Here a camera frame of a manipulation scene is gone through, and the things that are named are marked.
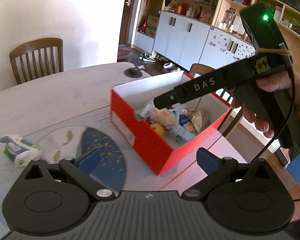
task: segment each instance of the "white cabinet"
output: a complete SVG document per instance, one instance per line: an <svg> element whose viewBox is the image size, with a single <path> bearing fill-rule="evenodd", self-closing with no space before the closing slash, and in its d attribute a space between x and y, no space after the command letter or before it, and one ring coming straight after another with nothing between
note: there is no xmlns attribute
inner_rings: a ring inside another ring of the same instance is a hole
<svg viewBox="0 0 300 240"><path fill-rule="evenodd" d="M199 63L218 69L254 54L251 44L212 27Z"/></svg>
<svg viewBox="0 0 300 240"><path fill-rule="evenodd" d="M234 50L233 45L235 45L236 41L237 38L212 27L199 63L213 67L214 69L228 65L230 57L234 55L232 51Z"/></svg>
<svg viewBox="0 0 300 240"><path fill-rule="evenodd" d="M241 40L237 40L236 43L236 50L233 56L231 57L230 61L238 61L240 59L251 57L255 54L256 50L251 44L243 42Z"/></svg>
<svg viewBox="0 0 300 240"><path fill-rule="evenodd" d="M136 37L134 39L134 45L143 49L148 53L152 53L154 38L140 32L136 32Z"/></svg>
<svg viewBox="0 0 300 240"><path fill-rule="evenodd" d="M189 70L198 63L210 25L161 12L153 50Z"/></svg>
<svg viewBox="0 0 300 240"><path fill-rule="evenodd" d="M210 25L192 20L183 42L179 65L190 70L193 63L198 63L206 42Z"/></svg>
<svg viewBox="0 0 300 240"><path fill-rule="evenodd" d="M165 57L177 64L179 63L181 53L183 53L182 47L184 44L184 39L189 33L188 30L190 28L190 24L190 19L183 16L174 15Z"/></svg>
<svg viewBox="0 0 300 240"><path fill-rule="evenodd" d="M174 14L163 11L160 14L153 50L161 55L166 54L174 16Z"/></svg>

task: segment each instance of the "door handle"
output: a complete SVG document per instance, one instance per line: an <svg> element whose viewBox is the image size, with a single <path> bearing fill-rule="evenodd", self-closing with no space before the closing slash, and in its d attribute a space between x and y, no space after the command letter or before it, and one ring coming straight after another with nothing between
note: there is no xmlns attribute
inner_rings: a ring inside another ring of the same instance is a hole
<svg viewBox="0 0 300 240"><path fill-rule="evenodd" d="M132 4L132 0L128 0L128 1L126 2L126 4L127 4L128 6L130 6L130 5Z"/></svg>
<svg viewBox="0 0 300 240"><path fill-rule="evenodd" d="M232 49L232 46L233 46L233 44L234 44L234 41L231 41L232 43L231 43L231 46L230 46L230 49L229 49L229 51L231 51L231 49Z"/></svg>
<svg viewBox="0 0 300 240"><path fill-rule="evenodd" d="M237 51L238 46L239 46L239 43L237 43L237 45L235 46L235 48L234 48L234 50L232 52L233 54Z"/></svg>

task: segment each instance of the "red shoebox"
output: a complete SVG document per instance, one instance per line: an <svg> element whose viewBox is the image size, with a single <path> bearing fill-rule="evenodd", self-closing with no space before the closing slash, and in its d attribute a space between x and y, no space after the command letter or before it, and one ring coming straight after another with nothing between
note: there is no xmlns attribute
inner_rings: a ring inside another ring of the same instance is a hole
<svg viewBox="0 0 300 240"><path fill-rule="evenodd" d="M147 121L136 118L135 111L190 79L188 73L177 71L118 85L111 90L111 121L157 175L167 171L211 135L229 111L230 105L215 93L187 102L191 108L204 108L210 115L211 125L180 147L159 136Z"/></svg>

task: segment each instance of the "cabinet handle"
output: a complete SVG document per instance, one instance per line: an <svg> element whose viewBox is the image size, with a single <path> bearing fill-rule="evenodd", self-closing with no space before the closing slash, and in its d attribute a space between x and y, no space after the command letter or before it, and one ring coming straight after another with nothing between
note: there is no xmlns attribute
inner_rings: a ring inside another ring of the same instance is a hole
<svg viewBox="0 0 300 240"><path fill-rule="evenodd" d="M235 53L237 51L238 46L239 46L239 43L237 43L237 46L235 46L235 49L233 50L232 53Z"/></svg>
<svg viewBox="0 0 300 240"><path fill-rule="evenodd" d="M231 51L234 41L232 41L229 51Z"/></svg>

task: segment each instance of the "label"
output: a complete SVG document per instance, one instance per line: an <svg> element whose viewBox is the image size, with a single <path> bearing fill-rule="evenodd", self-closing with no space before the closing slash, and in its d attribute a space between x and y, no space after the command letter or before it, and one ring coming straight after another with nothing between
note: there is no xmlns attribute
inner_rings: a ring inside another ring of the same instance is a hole
<svg viewBox="0 0 300 240"><path fill-rule="evenodd" d="M264 56L264 57L257 60L256 70L257 70L258 74L260 74L264 71L267 71L269 69L270 69L270 66L267 62L267 57L266 56Z"/></svg>
<svg viewBox="0 0 300 240"><path fill-rule="evenodd" d="M117 114L114 111L112 111L112 122L117 126L117 128L125 137L127 142L131 146L133 146L136 136L130 131L130 129L125 125L125 123L119 118L119 116L117 116Z"/></svg>

